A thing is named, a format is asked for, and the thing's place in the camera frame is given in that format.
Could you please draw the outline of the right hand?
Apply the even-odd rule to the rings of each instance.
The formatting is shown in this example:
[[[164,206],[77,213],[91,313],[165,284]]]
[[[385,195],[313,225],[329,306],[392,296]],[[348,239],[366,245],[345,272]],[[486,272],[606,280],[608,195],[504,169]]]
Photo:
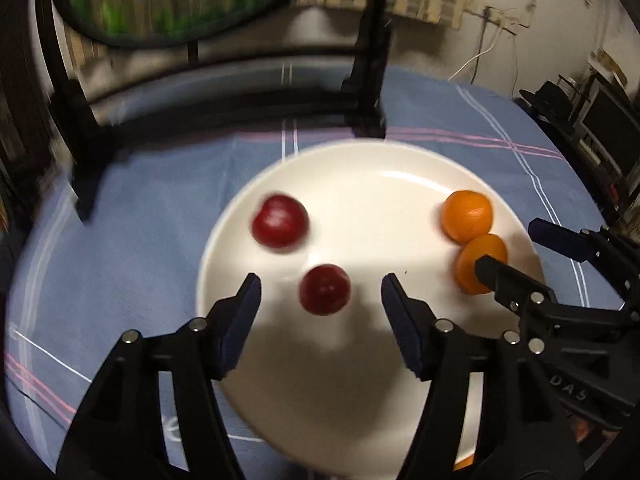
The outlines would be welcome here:
[[[594,430],[598,429],[598,426],[593,422],[575,415],[570,415],[568,422],[577,443],[587,439]]]

